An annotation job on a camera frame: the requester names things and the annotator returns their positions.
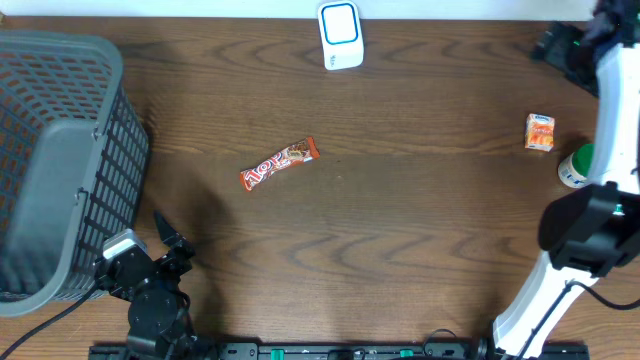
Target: green light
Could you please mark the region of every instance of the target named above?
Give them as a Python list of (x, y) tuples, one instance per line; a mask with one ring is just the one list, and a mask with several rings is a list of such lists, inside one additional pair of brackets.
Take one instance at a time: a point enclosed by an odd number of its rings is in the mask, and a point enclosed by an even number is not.
[(613, 211), (613, 215), (624, 216), (624, 210), (622, 209), (622, 204), (616, 205), (616, 209)]

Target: black mount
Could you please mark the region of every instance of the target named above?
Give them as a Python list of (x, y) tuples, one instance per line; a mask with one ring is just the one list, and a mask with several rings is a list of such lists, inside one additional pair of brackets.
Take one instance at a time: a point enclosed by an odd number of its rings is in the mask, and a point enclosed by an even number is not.
[(169, 252), (153, 261), (139, 246), (111, 259), (96, 261), (101, 290), (131, 302), (127, 348), (136, 358), (217, 359), (213, 343), (199, 339), (189, 317), (190, 299), (178, 288), (180, 276), (191, 270), (191, 244), (158, 212), (156, 227)]
[(547, 207), (538, 242), (555, 269), (606, 276), (640, 253), (640, 196), (618, 191), (615, 183), (576, 190)]

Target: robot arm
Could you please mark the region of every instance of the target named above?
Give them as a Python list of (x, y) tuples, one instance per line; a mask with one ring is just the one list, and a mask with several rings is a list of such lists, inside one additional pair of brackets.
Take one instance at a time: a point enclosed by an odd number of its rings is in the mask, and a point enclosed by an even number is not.
[[(599, 93), (600, 105), (588, 177), (591, 185), (547, 208), (539, 233), (543, 251), (514, 302), (493, 323), (495, 347), (507, 355), (540, 356), (551, 330), (584, 291), (576, 286), (567, 289), (567, 283), (579, 281), (590, 287), (613, 266), (623, 266), (638, 254), (640, 44), (637, 25), (635, 29), (631, 27), (633, 41), (629, 41), (629, 27), (625, 28), (624, 22), (613, 33), (603, 30), (610, 28), (603, 14), (624, 19), (631, 13), (637, 21), (638, 8), (633, 10), (631, 6), (629, 10), (629, 5), (633, 2), (601, 3), (603, 12), (596, 14), (596, 24), (592, 23), (584, 34), (587, 46), (595, 47), (586, 53), (596, 63), (597, 89), (590, 81), (594, 76), (585, 76), (585, 69), (593, 69), (592, 64), (580, 68), (574, 64), (571, 69), (566, 63), (558, 63), (558, 59), (569, 62), (571, 46), (579, 47), (579, 42), (567, 35), (579, 34), (579, 30), (556, 24), (552, 28), (556, 33), (547, 32), (547, 38), (539, 44), (549, 46), (542, 50), (541, 58), (564, 70), (572, 81)], [(609, 19), (608, 25), (611, 24), (615, 21)], [(573, 50), (585, 53), (584, 47)], [(564, 291), (568, 292), (555, 304)]]

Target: green lid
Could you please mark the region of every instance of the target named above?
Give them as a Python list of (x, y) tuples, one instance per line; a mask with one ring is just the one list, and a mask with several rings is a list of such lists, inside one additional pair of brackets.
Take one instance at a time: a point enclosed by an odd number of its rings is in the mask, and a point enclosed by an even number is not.
[(591, 160), (593, 159), (593, 144), (582, 146), (578, 151), (573, 153), (571, 164), (578, 174), (587, 177), (589, 168), (591, 168)]

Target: gray plastic basket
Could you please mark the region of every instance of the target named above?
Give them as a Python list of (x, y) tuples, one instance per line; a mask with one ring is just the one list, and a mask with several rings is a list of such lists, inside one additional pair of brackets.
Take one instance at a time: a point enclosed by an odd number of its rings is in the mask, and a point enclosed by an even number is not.
[(149, 143), (121, 80), (104, 39), (0, 32), (0, 316), (80, 298), (132, 227)]

